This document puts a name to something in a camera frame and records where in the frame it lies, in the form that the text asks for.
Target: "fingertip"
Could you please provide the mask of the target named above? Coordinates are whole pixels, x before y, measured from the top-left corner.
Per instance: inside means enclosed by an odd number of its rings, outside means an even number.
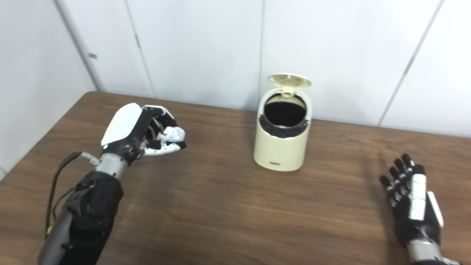
[[[425,175],[425,167],[422,166],[422,165],[415,165],[414,166],[414,174]]]
[[[390,167],[389,168],[389,173],[391,174],[391,176],[394,178],[394,179],[398,179],[399,178],[399,171],[397,168],[395,167]]]
[[[410,157],[409,154],[407,154],[407,153],[402,154],[401,159],[402,159],[402,161],[404,161],[404,163],[407,165],[407,167],[412,167],[413,166],[412,158]]]
[[[386,188],[389,187],[389,186],[391,186],[391,181],[390,181],[389,178],[388,178],[387,176],[385,176],[385,175],[382,175],[382,176],[380,177],[380,181],[381,181],[381,183],[382,183]]]
[[[398,168],[398,170],[400,172],[405,173],[404,172],[404,163],[402,162],[401,159],[396,158],[396,160],[394,160],[394,165]]]

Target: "trash can lid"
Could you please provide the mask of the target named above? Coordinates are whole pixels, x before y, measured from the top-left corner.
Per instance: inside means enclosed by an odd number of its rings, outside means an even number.
[[[302,89],[311,85],[311,81],[302,75],[279,73],[270,75],[268,81],[283,89],[283,93],[293,94],[294,89]]]

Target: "wooden table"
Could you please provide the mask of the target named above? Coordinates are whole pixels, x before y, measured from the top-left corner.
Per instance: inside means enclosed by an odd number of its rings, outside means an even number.
[[[403,152],[426,165],[445,219],[443,254],[471,264],[471,139],[314,120],[304,166],[282,173],[253,161],[254,112],[99,92],[0,182],[0,264],[35,264],[56,167],[74,151],[98,156],[112,116],[131,102],[167,107],[188,148],[126,171],[98,264],[407,265],[378,181]],[[89,170],[69,164],[57,194]]]

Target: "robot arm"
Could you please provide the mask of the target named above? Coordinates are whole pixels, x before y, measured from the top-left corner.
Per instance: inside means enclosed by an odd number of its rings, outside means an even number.
[[[59,167],[58,172],[80,156],[95,169],[70,190],[61,213],[49,228],[38,264],[96,264],[111,234],[118,204],[123,197],[120,178],[125,169],[142,156],[184,149],[184,138],[185,131],[162,106],[141,108],[131,103],[119,109],[101,141],[100,159],[85,152],[73,153]]]
[[[427,177],[422,165],[415,165],[408,154],[394,161],[390,168],[392,181],[380,180],[386,188],[396,221],[394,232],[407,248],[413,265],[459,265],[442,256],[440,232],[443,217],[435,195],[427,191]]]

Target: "cream trash can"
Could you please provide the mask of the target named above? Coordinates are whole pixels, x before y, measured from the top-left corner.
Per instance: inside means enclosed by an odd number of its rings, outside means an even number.
[[[299,89],[311,82],[294,74],[271,75],[268,81],[278,88],[260,100],[253,158],[271,170],[293,171],[304,163],[312,117],[311,100]]]

